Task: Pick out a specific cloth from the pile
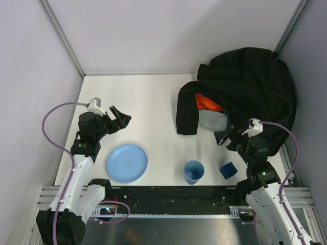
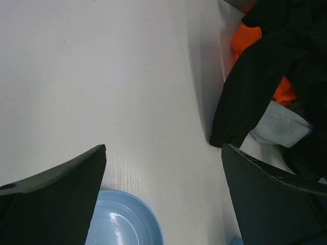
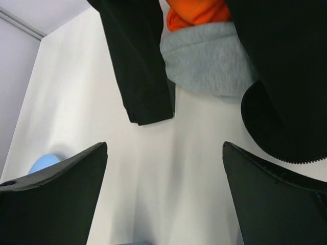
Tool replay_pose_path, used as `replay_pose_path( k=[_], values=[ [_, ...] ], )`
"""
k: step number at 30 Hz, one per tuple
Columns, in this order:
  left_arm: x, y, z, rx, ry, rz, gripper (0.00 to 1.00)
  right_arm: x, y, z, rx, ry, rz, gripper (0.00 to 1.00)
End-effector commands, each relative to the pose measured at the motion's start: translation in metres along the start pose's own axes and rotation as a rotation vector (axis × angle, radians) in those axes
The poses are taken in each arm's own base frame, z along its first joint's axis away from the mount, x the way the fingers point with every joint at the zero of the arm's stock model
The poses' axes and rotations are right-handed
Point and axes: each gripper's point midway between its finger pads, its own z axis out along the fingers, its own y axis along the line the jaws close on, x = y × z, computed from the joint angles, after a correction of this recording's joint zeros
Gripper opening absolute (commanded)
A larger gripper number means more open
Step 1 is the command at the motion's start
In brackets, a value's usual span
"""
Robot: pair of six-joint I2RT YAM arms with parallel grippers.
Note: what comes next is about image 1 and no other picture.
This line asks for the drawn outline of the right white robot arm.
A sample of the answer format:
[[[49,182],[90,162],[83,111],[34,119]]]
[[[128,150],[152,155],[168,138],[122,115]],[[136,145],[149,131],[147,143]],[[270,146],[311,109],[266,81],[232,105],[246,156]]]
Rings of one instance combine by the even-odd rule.
[[[272,244],[315,244],[296,217],[283,190],[283,183],[268,161],[268,143],[260,135],[262,124],[250,123],[245,131],[233,126],[215,132],[217,144],[227,145],[246,163],[247,178],[237,183],[240,198],[254,210]]]

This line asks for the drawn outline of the black cloth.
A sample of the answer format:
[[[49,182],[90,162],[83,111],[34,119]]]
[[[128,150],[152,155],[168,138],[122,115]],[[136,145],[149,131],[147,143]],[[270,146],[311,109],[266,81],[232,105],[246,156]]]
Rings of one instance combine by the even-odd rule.
[[[287,65],[271,50],[246,47],[220,54],[200,64],[197,79],[178,93],[176,128],[179,135],[197,134],[196,95],[221,106],[238,130],[257,118],[293,128],[297,110],[294,82]]]

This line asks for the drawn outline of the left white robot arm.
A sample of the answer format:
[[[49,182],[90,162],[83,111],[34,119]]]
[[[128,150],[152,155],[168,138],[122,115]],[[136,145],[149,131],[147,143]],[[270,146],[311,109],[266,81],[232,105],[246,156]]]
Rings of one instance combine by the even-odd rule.
[[[47,210],[40,210],[36,223],[44,244],[81,244],[86,224],[95,208],[107,202],[112,193],[108,179],[92,179],[82,193],[83,183],[95,164],[101,139],[126,128],[131,120],[116,107],[109,109],[111,119],[100,106],[86,104],[87,112],[79,115],[74,143],[68,153],[71,164],[64,182]]]

